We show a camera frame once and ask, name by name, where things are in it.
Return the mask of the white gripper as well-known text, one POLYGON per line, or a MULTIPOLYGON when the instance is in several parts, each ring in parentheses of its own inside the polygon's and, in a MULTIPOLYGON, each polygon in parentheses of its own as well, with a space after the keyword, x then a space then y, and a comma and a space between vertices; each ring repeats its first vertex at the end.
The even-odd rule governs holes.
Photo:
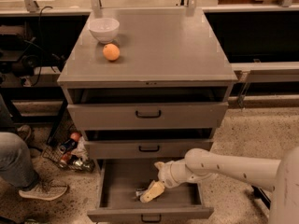
POLYGON ((191 174, 185 160, 162 162, 157 161, 154 166, 158 169, 158 179, 152 181, 140 197, 140 202, 148 203, 164 193, 164 189, 176 188, 186 183, 191 174))

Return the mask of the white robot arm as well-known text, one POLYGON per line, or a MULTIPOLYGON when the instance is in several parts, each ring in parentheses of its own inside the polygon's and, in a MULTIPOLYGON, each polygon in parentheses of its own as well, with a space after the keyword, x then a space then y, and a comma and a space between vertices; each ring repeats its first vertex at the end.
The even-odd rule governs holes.
POLYGON ((268 224, 299 223, 299 148, 280 160, 224 156, 201 148, 189 150, 178 161, 155 163, 158 179, 150 183, 140 201, 148 203, 165 189, 183 183, 201 183, 216 174, 272 193, 268 224))

